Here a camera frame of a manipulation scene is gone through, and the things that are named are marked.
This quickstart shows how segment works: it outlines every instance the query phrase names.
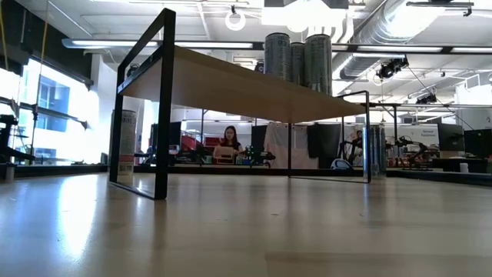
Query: cylindrical metal canister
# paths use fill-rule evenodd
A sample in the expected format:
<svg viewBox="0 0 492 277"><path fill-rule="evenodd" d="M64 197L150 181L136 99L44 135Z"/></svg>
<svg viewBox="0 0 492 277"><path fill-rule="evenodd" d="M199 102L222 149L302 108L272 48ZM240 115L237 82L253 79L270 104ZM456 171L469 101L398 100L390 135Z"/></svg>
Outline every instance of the cylindrical metal canister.
<svg viewBox="0 0 492 277"><path fill-rule="evenodd" d="M369 130L369 147L371 152L371 174L372 177L383 177L386 175L386 135L384 127L372 125Z"/></svg>
<svg viewBox="0 0 492 277"><path fill-rule="evenodd" d="M304 43L291 43L292 82L304 86Z"/></svg>
<svg viewBox="0 0 492 277"><path fill-rule="evenodd" d="M331 91L331 39L329 35L312 35L305 46L306 86L332 96Z"/></svg>
<svg viewBox="0 0 492 277"><path fill-rule="evenodd" d="M284 33L273 33L264 42L264 73L291 80L291 38Z"/></svg>

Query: window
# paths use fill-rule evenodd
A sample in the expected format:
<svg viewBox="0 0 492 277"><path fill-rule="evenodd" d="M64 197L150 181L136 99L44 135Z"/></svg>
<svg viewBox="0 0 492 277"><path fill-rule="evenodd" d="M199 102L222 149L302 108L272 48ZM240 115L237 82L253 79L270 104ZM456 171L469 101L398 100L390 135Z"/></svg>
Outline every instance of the window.
<svg viewBox="0 0 492 277"><path fill-rule="evenodd" d="M38 115L38 121L36 122L36 128L41 128L45 130L52 130L57 132L67 131L67 119L56 118L50 115Z"/></svg>
<svg viewBox="0 0 492 277"><path fill-rule="evenodd" d="M24 67L20 84L20 102L37 102L39 112L34 124L32 112L21 111L19 131L25 133L26 138L23 138L22 142L16 140L15 147L23 152L30 152L33 144L35 164L70 165L81 161L97 162L98 160L86 160L91 149L98 146L88 143L88 133L82 124L49 112L59 112L80 119L90 116L88 113L94 111L94 99L89 97L90 93L85 85L49 66L41 67L41 64L33 59ZM29 138L33 129L34 141Z"/></svg>
<svg viewBox="0 0 492 277"><path fill-rule="evenodd" d="M13 72L8 72L0 68L0 96L15 99L18 98L20 77Z"/></svg>
<svg viewBox="0 0 492 277"><path fill-rule="evenodd" d="M38 97L39 107L67 114L69 98L69 87L60 85L45 76L41 76Z"/></svg>

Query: computer monitor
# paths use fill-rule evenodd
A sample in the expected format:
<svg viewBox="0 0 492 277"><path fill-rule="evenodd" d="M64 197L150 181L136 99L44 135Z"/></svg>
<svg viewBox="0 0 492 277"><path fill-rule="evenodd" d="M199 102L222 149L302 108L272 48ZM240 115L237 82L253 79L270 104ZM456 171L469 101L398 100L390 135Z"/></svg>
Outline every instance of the computer monitor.
<svg viewBox="0 0 492 277"><path fill-rule="evenodd" d="M151 127L151 147L157 149L158 124ZM169 145L181 145L181 122L169 123Z"/></svg>
<svg viewBox="0 0 492 277"><path fill-rule="evenodd" d="M464 135L461 125L437 124L440 151L464 151Z"/></svg>
<svg viewBox="0 0 492 277"><path fill-rule="evenodd" d="M478 158L489 158L492 155L492 130L470 130L464 132L464 146L467 153Z"/></svg>

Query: desk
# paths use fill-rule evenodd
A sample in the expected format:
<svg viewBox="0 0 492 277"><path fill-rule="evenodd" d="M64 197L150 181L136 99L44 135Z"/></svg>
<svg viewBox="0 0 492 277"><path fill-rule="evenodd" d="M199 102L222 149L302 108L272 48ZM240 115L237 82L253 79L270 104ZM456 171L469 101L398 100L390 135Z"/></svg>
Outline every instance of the desk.
<svg viewBox="0 0 492 277"><path fill-rule="evenodd" d="M487 173L486 159L432 159L432 167L445 172L459 172L460 163L467 163L470 173Z"/></svg>

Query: spotlight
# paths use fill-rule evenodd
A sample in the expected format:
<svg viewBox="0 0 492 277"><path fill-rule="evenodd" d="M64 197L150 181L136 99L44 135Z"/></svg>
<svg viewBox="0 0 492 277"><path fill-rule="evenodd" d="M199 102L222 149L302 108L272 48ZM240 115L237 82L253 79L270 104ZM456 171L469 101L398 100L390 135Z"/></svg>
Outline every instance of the spotlight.
<svg viewBox="0 0 492 277"><path fill-rule="evenodd" d="M130 69L126 72L126 77L130 77L130 75L132 75L133 72L137 71L139 67L140 67L139 64L131 64Z"/></svg>
<svg viewBox="0 0 492 277"><path fill-rule="evenodd" d="M417 98L417 102L415 102L415 104L431 104L435 102L437 102L437 97L434 93L431 93L429 95Z"/></svg>
<svg viewBox="0 0 492 277"><path fill-rule="evenodd" d="M402 68L409 66L408 59L405 58L393 58L388 63L381 64L381 68L377 71L376 76L381 80L391 78L395 74L401 71Z"/></svg>

